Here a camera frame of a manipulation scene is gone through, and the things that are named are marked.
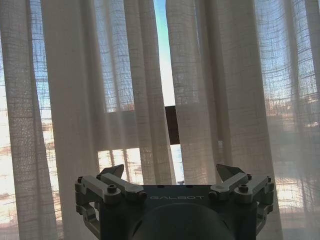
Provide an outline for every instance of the logo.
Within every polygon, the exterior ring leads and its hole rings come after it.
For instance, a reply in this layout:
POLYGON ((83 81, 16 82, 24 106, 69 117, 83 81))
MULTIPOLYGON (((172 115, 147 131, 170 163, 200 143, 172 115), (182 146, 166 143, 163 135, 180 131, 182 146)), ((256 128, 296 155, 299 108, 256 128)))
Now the logo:
POLYGON ((204 196, 151 196, 151 200, 202 200, 204 196))

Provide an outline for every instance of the metal bracket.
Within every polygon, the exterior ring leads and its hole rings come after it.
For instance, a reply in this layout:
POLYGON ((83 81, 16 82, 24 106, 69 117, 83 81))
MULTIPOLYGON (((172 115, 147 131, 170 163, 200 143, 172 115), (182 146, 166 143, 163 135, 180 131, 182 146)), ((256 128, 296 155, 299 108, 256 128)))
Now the metal bracket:
POLYGON ((238 167, 222 165, 222 164, 216 165, 216 171, 219 173, 219 176, 222 181, 225 181, 238 173, 243 173, 243 174, 245 173, 238 167))
POLYGON ((144 192, 143 186, 127 182, 113 174, 102 174, 100 176, 100 180, 105 184, 115 185, 125 198, 130 201, 141 202, 147 198, 147 194, 144 192))
POLYGON ((78 178, 74 185, 76 211, 83 215, 84 224, 99 239, 100 222, 97 219, 95 209, 89 204, 101 200, 108 205, 114 205, 121 201, 121 191, 118 188, 108 186, 93 176, 78 178))
POLYGON ((247 174, 238 172, 236 175, 226 179, 223 183, 214 184, 210 190, 216 193, 216 198, 219 201, 226 201, 239 184, 246 184, 248 182, 247 174))
POLYGON ((270 177, 255 176, 246 185, 240 185, 234 192, 240 204, 258 203, 256 218, 256 234, 266 224, 267 215, 273 210, 275 184, 270 177))

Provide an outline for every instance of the white linen curtain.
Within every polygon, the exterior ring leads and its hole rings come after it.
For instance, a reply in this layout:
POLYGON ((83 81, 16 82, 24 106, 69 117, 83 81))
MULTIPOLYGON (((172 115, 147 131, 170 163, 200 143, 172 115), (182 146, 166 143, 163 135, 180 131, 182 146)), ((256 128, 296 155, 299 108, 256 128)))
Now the white linen curtain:
MULTIPOLYGON (((217 163, 274 176, 278 202, 258 239, 319 239, 319 2, 167 0, 166 17, 185 182, 215 183, 217 163)), ((153 0, 0 0, 0 36, 19 230, 4 239, 95 239, 75 211, 74 181, 99 164, 124 163, 135 183, 176 183, 153 0), (44 34, 35 36, 33 11, 44 34), (39 52, 63 229, 41 127, 39 52)))

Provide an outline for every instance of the blue sky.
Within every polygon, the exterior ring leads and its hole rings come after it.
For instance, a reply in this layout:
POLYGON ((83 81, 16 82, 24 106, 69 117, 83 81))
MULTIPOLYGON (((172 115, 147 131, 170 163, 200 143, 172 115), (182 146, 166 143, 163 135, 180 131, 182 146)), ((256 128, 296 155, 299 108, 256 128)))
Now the blue sky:
POLYGON ((166 17, 166 0, 153 0, 153 2, 156 19, 156 29, 158 34, 163 101, 165 106, 173 106, 176 105, 176 103, 171 69, 169 35, 166 17))

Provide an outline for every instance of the bolt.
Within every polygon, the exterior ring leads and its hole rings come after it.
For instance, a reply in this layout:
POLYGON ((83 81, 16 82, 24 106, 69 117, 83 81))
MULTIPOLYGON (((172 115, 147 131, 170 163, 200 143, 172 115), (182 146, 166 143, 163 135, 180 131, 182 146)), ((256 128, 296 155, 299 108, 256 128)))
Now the bolt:
POLYGON ((114 184, 110 184, 107 190, 108 190, 108 193, 114 194, 117 191, 117 187, 114 184))
POLYGON ((218 195, 217 195, 217 193, 216 193, 215 191, 210 191, 209 194, 208 194, 208 196, 209 196, 209 199, 210 199, 211 201, 216 201, 216 200, 218 200, 218 195))
POLYGON ((147 196, 148 196, 148 194, 147 194, 146 192, 144 192, 144 191, 139 192, 139 195, 138 195, 138 197, 139 197, 139 199, 140 199, 141 201, 146 200, 146 199, 147 199, 147 196))
POLYGON ((247 184, 240 184, 238 188, 241 193, 247 193, 249 191, 247 184))
POLYGON ((77 180, 77 181, 78 181, 78 184, 81 183, 82 178, 83 178, 82 176, 78 177, 78 180, 77 180))

